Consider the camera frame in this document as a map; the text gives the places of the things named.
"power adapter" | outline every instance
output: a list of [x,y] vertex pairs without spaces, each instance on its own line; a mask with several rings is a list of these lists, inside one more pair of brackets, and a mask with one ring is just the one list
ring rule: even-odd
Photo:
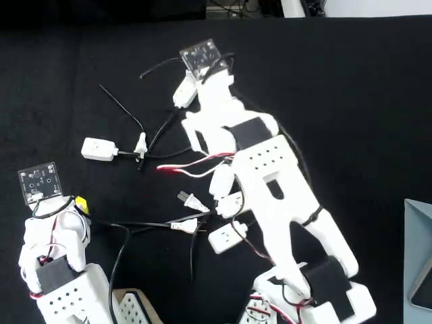
[[[248,226],[246,224],[240,224],[238,221],[234,221],[234,226],[243,238],[245,238]],[[239,244],[242,240],[242,237],[240,237],[234,228],[232,228],[231,223],[222,226],[209,234],[210,245],[217,254],[225,252]]]

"black cable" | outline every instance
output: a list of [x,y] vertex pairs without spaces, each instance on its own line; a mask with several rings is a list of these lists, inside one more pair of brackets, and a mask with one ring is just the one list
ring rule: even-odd
[[123,109],[123,111],[125,113],[127,113],[141,128],[141,132],[144,133],[144,127],[142,127],[142,124],[140,123],[140,121],[134,116],[132,115],[132,113],[130,111],[128,111],[123,105],[122,103],[120,103],[117,98],[115,98],[113,96],[112,93],[110,93],[102,84],[99,85],[99,87],[111,98],[114,100],[115,103],[117,103],[117,105]]
[[147,223],[147,222],[142,222],[142,221],[118,221],[117,224],[122,225],[122,226],[171,227],[170,224]]
[[149,68],[147,71],[140,74],[140,79],[144,79],[146,76],[148,76],[150,73],[154,72],[155,70],[159,69],[161,66],[164,66],[165,64],[171,63],[171,62],[183,62],[182,59],[179,57],[171,57],[170,59],[166,59],[165,61],[162,61],[161,63],[158,63],[154,65],[153,67]]
[[113,323],[117,324],[117,319],[115,318],[114,308],[113,308],[113,285],[114,285],[115,274],[117,273],[117,269],[118,269],[119,264],[120,264],[120,260],[122,259],[122,255],[124,253],[124,250],[126,249],[126,246],[128,245],[129,240],[130,240],[130,230],[126,226],[122,226],[122,225],[118,225],[118,224],[114,224],[114,223],[112,223],[110,226],[121,228],[126,232],[126,237],[124,239],[123,245],[120,248],[119,253],[117,254],[117,258],[114,262],[114,267],[113,267],[113,270],[111,271],[111,276],[109,278],[109,289],[108,289],[109,313],[111,314],[111,318],[113,319]]
[[[252,106],[253,109],[261,112],[266,113],[264,109],[261,109],[257,104],[252,102],[248,97],[246,97],[244,94],[242,94],[237,88],[232,88],[234,93],[242,99],[243,101],[246,101],[250,106]],[[291,147],[293,148],[294,154],[297,156],[297,159],[299,161],[300,169],[303,172],[304,178],[306,179],[309,186],[312,188],[312,178],[311,173],[309,172],[308,165],[306,164],[306,160],[304,158],[303,152],[300,150],[300,147],[298,146],[297,142],[291,137],[291,135],[288,133],[288,131],[284,128],[282,124],[280,124],[278,121],[277,125],[279,129],[281,130],[282,134],[287,138],[288,142],[290,143]]]
[[155,160],[163,160],[163,159],[169,159],[170,157],[177,157],[179,155],[182,155],[188,151],[192,150],[192,147],[186,147],[183,148],[180,151],[168,154],[168,155],[146,155],[146,157],[148,157],[149,159],[155,159]]
[[209,217],[215,213],[217,213],[217,212],[214,209],[213,211],[207,212],[206,215],[203,215],[202,221],[196,227],[195,232],[192,235],[192,239],[190,241],[190,249],[189,249],[190,282],[194,281],[194,246],[195,246],[195,242],[196,242],[196,237],[198,235],[198,232],[199,232],[201,226],[203,226],[209,220]]
[[48,217],[54,216],[55,214],[60,213],[60,212],[61,212],[62,210],[64,210],[67,206],[69,206],[69,204],[73,201],[73,199],[74,199],[74,196],[69,196],[69,199],[67,200],[67,202],[66,202],[63,206],[61,206],[60,208],[58,208],[58,209],[55,210],[55,211],[52,211],[52,212],[47,213],[47,214],[44,214],[44,215],[36,215],[36,212],[37,212],[38,209],[39,209],[39,204],[41,203],[41,201],[38,200],[38,202],[36,203],[36,206],[35,206],[34,209],[33,209],[32,217],[33,217],[33,218],[37,218],[37,219],[46,219],[46,218],[48,218]]
[[254,251],[254,253],[256,254],[256,255],[258,255],[259,257],[261,257],[261,258],[263,258],[263,259],[267,259],[268,261],[270,261],[270,263],[272,264],[272,265],[274,265],[274,263],[273,263],[273,260],[271,260],[271,258],[270,258],[270,256],[268,256],[268,255],[266,255],[266,254],[264,254],[264,253],[262,253],[262,252],[260,252],[256,247],[255,247],[255,245],[250,241],[250,240],[248,240],[247,238],[245,238],[237,229],[236,229],[236,226],[234,226],[234,221],[236,220],[236,217],[243,211],[243,208],[244,208],[244,201],[245,201],[245,199],[244,199],[244,191],[243,191],[243,187],[242,187],[242,184],[240,183],[240,181],[239,181],[239,179],[236,177],[236,181],[237,181],[237,184],[238,184],[238,187],[239,187],[239,189],[240,189],[240,193],[242,194],[242,204],[240,205],[240,208],[238,209],[238,211],[237,211],[237,213],[236,214],[234,214],[234,216],[231,218],[231,226],[232,226],[232,229],[237,233],[237,235],[239,235],[239,237],[241,237],[242,238],[242,240],[243,241],[245,241],[251,248],[252,248],[252,250]]
[[104,226],[120,228],[120,229],[122,229],[122,230],[124,230],[126,232],[126,237],[125,237],[124,242],[123,242],[123,244],[122,244],[122,246],[121,246],[121,248],[120,248],[120,250],[119,250],[119,252],[117,254],[117,258],[115,259],[113,270],[111,271],[111,276],[109,278],[109,289],[108,289],[109,313],[111,315],[111,319],[113,320],[113,323],[117,324],[118,322],[117,322],[117,319],[115,318],[114,308],[113,308],[113,285],[114,285],[114,278],[115,278],[115,274],[117,273],[117,269],[119,267],[120,260],[122,259],[122,255],[124,253],[124,250],[126,249],[126,246],[129,243],[131,232],[130,232],[130,230],[126,226],[122,226],[122,225],[119,225],[119,224],[116,224],[116,223],[109,223],[108,221],[101,221],[99,219],[94,219],[89,214],[85,213],[80,208],[78,208],[78,206],[74,206],[74,207],[75,207],[75,210],[77,210],[77,212],[81,216],[87,217],[92,222],[99,223],[99,224],[104,225]]
[[[156,145],[156,141],[161,137],[161,135],[168,129],[171,122],[174,121],[179,115],[179,109],[174,109],[168,116],[167,120],[162,124],[162,126],[158,129],[155,136],[153,136],[153,139],[150,143],[150,145],[147,148],[147,153],[150,154],[153,150],[153,148]],[[142,169],[142,166],[144,165],[144,159],[141,159],[140,165],[138,166],[138,170]]]
[[[210,2],[212,4],[214,4],[214,5],[216,5],[217,7],[220,7],[222,9],[224,9],[224,10],[227,10],[228,12],[232,12],[233,14],[236,14],[236,15],[240,14],[240,12],[232,10],[230,8],[227,8],[227,7],[223,6],[223,5],[221,5],[220,3],[216,2],[215,0],[210,0]],[[249,15],[246,15],[246,14],[243,14],[243,16],[246,17],[246,18],[251,18]]]
[[220,58],[216,59],[209,67],[209,69],[207,70],[206,74],[204,75],[204,77],[201,80],[201,84],[204,84],[209,78],[210,76],[213,74],[213,72],[215,71],[215,69],[217,67],[219,67],[219,63],[221,63],[224,59],[231,59],[231,65],[229,67],[229,71],[232,71],[232,67],[234,66],[234,53],[229,52],[229,53],[225,53],[222,54],[220,56]]
[[318,219],[319,213],[323,210],[323,207],[319,205],[318,209],[312,213],[312,215],[309,216],[309,218],[302,224],[303,227],[306,227],[310,223],[313,223]]
[[135,152],[125,152],[125,151],[118,151],[117,155],[122,155],[124,157],[133,157],[134,159],[139,158],[140,157],[140,153],[135,153]]

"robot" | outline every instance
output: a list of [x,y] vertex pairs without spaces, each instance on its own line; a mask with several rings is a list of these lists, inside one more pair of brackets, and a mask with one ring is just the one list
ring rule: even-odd
[[[302,161],[295,142],[273,116],[246,109],[232,95],[234,76],[228,64],[232,53],[221,55],[210,39],[180,51],[180,56],[187,70],[174,104],[182,109],[195,97],[200,103],[199,112],[187,112],[182,120],[192,150],[208,158],[224,154],[211,170],[209,192],[217,201],[217,213],[231,223],[209,234],[209,242],[222,253],[245,241],[273,265],[255,279],[238,323],[358,324],[373,317],[376,306],[368,289],[350,281],[358,273],[357,260],[330,213],[315,198],[308,175],[299,167]],[[234,183],[240,190],[230,194]],[[46,323],[131,323],[115,298],[113,318],[105,274],[98,265],[86,265],[90,242],[86,201],[60,194],[38,200],[37,193],[26,192],[24,198],[33,212],[26,220],[19,266]],[[246,211],[253,212],[263,233],[266,254],[254,248],[247,239],[247,226],[237,221]],[[48,216],[37,219],[38,215]],[[320,241],[325,260],[297,263],[291,249],[292,221]],[[52,276],[53,272],[61,275]],[[67,304],[62,301],[66,296]]]

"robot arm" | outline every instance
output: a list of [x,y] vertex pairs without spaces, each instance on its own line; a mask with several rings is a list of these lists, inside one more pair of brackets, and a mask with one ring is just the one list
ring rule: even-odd
[[[192,149],[210,155],[235,153],[229,168],[262,230],[265,248],[274,264],[270,276],[257,278],[255,290],[268,302],[285,310],[296,323],[356,324],[372,317],[376,308],[369,291],[348,281],[358,272],[357,260],[330,213],[321,207],[304,179],[287,139],[278,135],[277,122],[268,114],[245,110],[242,102],[231,95],[229,86],[234,83],[234,77],[229,74],[226,62],[222,63],[222,56],[212,40],[180,54],[194,76],[201,108],[198,113],[187,113],[182,122]],[[220,68],[209,76],[209,70],[218,64]],[[279,188],[278,194],[271,189],[275,185]],[[210,191],[219,199],[219,205],[232,201],[229,190],[217,194]],[[228,210],[225,214],[221,212],[224,218],[232,217],[238,208]],[[329,256],[327,263],[307,274],[292,255],[292,221],[303,225],[315,236]],[[332,275],[337,273],[345,305],[319,296],[320,289],[314,281],[326,271]],[[281,280],[281,284],[269,282],[271,278]],[[303,316],[300,318],[297,308],[302,300],[315,300],[316,303],[302,305]],[[351,310],[348,315],[344,313],[347,308]]]
[[[33,296],[42,292],[36,272],[48,259],[66,256],[68,265],[77,273],[86,266],[85,248],[90,243],[90,227],[88,220],[76,212],[75,205],[73,197],[57,196],[29,206],[34,217],[25,222],[24,245],[18,265]],[[58,213],[43,217],[57,210]]]

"black fabric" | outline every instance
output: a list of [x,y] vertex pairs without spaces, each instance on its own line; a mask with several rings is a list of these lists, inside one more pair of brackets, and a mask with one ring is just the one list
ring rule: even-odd
[[[189,215],[176,199],[194,192],[211,204],[209,178],[142,173],[129,159],[87,161],[87,136],[133,149],[140,130],[101,89],[137,117],[151,138],[167,117],[181,64],[140,73],[206,38],[236,53],[235,86],[287,128],[306,157],[319,202],[354,254],[377,303],[369,323],[402,323],[403,215],[406,197],[431,201],[432,18],[179,22],[86,30],[3,33],[0,38],[0,220],[3,323],[42,323],[17,265],[30,216],[17,170],[57,164],[66,194],[88,199],[94,217],[166,221]],[[155,147],[187,145],[180,125]],[[175,158],[186,162],[188,153]],[[217,227],[210,220],[210,227]],[[257,225],[248,232],[262,247]],[[88,262],[110,273],[123,233],[93,228]],[[298,261],[323,254],[294,227]],[[144,291],[166,323],[233,323],[253,279],[268,270],[246,244],[216,255],[198,237],[195,282],[189,281],[190,236],[149,231],[126,250],[115,287]]]

